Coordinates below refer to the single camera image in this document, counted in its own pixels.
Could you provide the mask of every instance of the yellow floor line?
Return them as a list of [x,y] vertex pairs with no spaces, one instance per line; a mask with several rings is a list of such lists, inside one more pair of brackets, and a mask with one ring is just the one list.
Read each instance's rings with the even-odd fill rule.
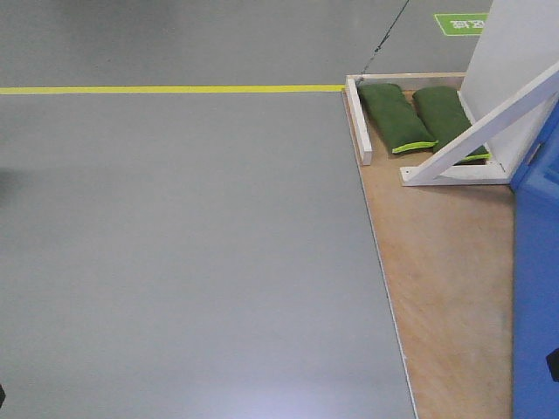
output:
[[340,92],[342,88],[343,85],[0,87],[0,95],[77,93],[299,93]]

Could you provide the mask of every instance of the white partition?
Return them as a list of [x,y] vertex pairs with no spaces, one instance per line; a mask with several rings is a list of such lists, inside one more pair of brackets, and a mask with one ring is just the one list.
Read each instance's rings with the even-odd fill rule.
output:
[[[557,0],[494,0],[461,93],[476,120],[559,60]],[[488,144],[509,175],[546,119],[553,99],[544,102]]]

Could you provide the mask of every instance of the diagonal white brace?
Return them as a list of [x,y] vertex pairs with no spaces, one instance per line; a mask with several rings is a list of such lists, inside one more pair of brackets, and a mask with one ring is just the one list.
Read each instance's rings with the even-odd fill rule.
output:
[[[416,167],[402,168],[404,186],[437,184],[434,180],[454,163],[559,92],[559,62],[526,84],[493,111],[475,122],[453,142]],[[479,167],[480,179],[484,170]]]

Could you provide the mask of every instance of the green floor sign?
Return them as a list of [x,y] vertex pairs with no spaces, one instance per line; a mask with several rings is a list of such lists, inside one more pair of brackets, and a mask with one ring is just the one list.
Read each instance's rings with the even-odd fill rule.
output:
[[433,16],[447,37],[480,35],[487,20],[487,13],[436,13]]

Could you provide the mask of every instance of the white wooden beam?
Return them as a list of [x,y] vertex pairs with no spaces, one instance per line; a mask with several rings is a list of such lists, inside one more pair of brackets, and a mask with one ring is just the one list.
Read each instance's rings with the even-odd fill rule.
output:
[[359,94],[357,93],[357,86],[355,85],[355,81],[353,79],[346,79],[345,94],[347,100],[346,112],[348,114],[348,122],[349,125],[353,127],[352,135],[354,135],[354,140],[359,150],[361,164],[363,166],[369,166],[373,158],[373,147],[370,144],[367,122],[365,122],[365,117],[363,116],[361,101],[359,100]]
[[[403,185],[434,184],[433,182],[436,182],[435,178],[437,176],[449,177],[445,171],[454,163],[466,157],[477,147],[493,138],[497,133],[511,125],[531,109],[534,109],[544,100],[552,97],[557,91],[559,91],[559,62],[552,65],[512,97],[475,122],[456,140],[438,151],[431,158],[419,166],[402,170]],[[482,166],[472,167],[474,169],[468,170],[472,172],[472,176],[475,178],[473,180],[482,180],[487,175],[487,171],[482,169]]]

